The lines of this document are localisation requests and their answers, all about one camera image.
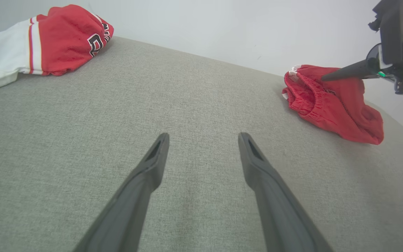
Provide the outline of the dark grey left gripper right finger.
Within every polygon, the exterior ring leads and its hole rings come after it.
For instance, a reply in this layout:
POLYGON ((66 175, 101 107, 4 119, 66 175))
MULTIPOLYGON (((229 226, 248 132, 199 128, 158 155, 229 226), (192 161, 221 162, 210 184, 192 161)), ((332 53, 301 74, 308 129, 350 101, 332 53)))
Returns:
POLYGON ((250 134, 238 135, 243 174, 254 191, 269 252, 333 249, 250 134))

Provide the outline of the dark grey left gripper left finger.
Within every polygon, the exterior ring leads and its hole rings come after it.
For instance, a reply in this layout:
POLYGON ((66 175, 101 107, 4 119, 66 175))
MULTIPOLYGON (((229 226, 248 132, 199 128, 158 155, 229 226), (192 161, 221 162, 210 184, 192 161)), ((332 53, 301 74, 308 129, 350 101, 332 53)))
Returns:
POLYGON ((75 252, 136 252, 151 194, 160 186, 169 134, 160 134, 97 216, 75 252))

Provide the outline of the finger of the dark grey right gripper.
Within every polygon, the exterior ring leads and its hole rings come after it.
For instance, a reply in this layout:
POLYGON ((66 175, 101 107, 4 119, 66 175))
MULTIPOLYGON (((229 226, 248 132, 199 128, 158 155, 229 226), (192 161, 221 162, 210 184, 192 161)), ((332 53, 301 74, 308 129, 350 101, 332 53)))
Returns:
POLYGON ((326 74, 321 77, 321 80, 336 81, 347 78, 373 79, 379 77, 379 72, 379 60, 376 58, 369 58, 326 74))

